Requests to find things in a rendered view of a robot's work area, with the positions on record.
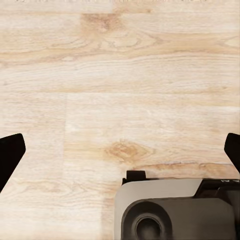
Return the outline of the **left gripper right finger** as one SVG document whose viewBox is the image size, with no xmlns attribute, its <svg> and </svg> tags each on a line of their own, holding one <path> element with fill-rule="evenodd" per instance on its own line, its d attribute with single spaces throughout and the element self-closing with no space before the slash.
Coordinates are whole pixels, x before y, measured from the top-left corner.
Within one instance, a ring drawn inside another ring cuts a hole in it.
<svg viewBox="0 0 240 240">
<path fill-rule="evenodd" d="M 224 151 L 240 173 L 240 135 L 228 133 Z"/>
</svg>

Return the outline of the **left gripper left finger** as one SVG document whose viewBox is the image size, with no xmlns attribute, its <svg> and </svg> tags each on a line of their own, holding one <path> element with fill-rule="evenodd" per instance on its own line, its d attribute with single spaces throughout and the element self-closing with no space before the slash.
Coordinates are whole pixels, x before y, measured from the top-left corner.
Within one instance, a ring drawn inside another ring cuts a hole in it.
<svg viewBox="0 0 240 240">
<path fill-rule="evenodd" d="M 26 145 L 21 133 L 0 138 L 0 193 L 25 152 Z"/>
</svg>

